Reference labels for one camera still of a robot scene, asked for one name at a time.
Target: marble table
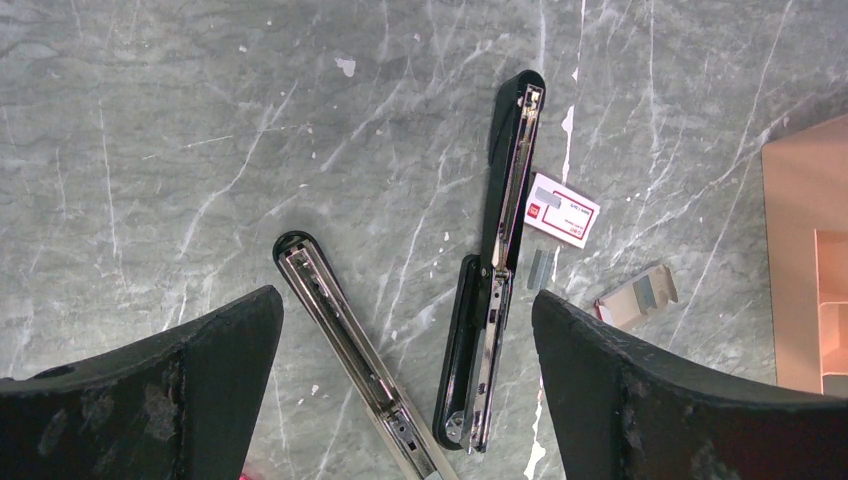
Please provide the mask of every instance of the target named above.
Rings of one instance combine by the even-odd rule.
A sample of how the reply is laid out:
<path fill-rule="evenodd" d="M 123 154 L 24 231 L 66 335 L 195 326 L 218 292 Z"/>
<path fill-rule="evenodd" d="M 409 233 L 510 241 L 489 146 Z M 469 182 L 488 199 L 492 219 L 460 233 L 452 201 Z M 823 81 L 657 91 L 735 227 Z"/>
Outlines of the marble table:
<path fill-rule="evenodd" d="M 0 376 L 25 378 L 275 285 L 286 319 L 248 462 L 398 478 L 271 261 L 322 243 L 430 417 L 476 251 L 497 86 L 543 73 L 535 165 L 601 205 L 584 250 L 524 235 L 489 453 L 462 478 L 564 478 L 524 288 L 589 308 L 646 264 L 681 303 L 637 330 L 773 383 L 764 142 L 848 110 L 842 0 L 0 0 Z"/>

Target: gray marble surface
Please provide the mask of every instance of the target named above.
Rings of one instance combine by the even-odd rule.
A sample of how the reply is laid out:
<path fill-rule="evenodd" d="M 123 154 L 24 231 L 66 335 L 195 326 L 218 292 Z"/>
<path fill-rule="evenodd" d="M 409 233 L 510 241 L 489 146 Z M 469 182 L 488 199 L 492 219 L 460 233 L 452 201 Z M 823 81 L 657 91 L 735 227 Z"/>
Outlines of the gray marble surface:
<path fill-rule="evenodd" d="M 429 418 L 494 92 L 535 68 L 535 164 L 567 161 L 602 208 L 549 288 L 588 308 L 663 261 L 682 302 L 637 334 L 773 383 L 759 149 L 848 111 L 846 24 L 843 0 L 0 0 L 0 376 L 273 284 L 286 319 L 248 462 L 397 478 L 271 245 L 319 239 Z M 558 246 L 527 231 L 518 284 Z M 534 294 L 513 299 L 489 453 L 448 456 L 462 478 L 564 478 Z"/>

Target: marble countertop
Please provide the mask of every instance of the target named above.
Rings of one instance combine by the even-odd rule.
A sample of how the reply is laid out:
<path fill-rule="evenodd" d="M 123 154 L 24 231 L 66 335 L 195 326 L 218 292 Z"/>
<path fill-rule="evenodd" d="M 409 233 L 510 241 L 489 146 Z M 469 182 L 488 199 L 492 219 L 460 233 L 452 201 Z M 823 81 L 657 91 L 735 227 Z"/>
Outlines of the marble countertop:
<path fill-rule="evenodd" d="M 584 250 L 526 231 L 489 453 L 564 473 L 524 288 L 588 308 L 650 262 L 681 303 L 637 330 L 774 382 L 759 149 L 848 111 L 841 0 L 0 0 L 0 376 L 26 378 L 265 284 L 286 318 L 248 455 L 266 479 L 398 478 L 271 260 L 316 236 L 425 418 L 478 248 L 496 88 L 547 81 L 534 163 L 601 205 Z"/>

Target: disassembled stapler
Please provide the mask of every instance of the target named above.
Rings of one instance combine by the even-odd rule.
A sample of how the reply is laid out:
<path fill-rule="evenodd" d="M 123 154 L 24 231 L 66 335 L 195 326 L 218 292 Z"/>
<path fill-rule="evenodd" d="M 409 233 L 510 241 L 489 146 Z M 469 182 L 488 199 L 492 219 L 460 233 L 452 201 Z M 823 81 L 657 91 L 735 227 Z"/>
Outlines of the disassembled stapler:
<path fill-rule="evenodd" d="M 524 228 L 530 163 L 545 96 L 530 70 L 498 90 L 479 255 L 462 262 L 433 432 L 450 450 L 486 451 L 501 340 Z"/>
<path fill-rule="evenodd" d="M 456 480 L 444 453 L 406 394 L 395 384 L 318 243 L 299 231 L 274 244 L 274 262 L 341 360 L 368 415 L 410 480 Z"/>

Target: red and white label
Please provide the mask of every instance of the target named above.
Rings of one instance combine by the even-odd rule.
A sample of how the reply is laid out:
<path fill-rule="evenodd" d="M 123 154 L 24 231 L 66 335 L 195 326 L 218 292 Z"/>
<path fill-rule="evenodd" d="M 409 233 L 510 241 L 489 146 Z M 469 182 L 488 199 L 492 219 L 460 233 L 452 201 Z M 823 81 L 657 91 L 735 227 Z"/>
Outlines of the red and white label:
<path fill-rule="evenodd" d="M 583 248 L 600 207 L 540 173 L 533 180 L 524 223 Z"/>

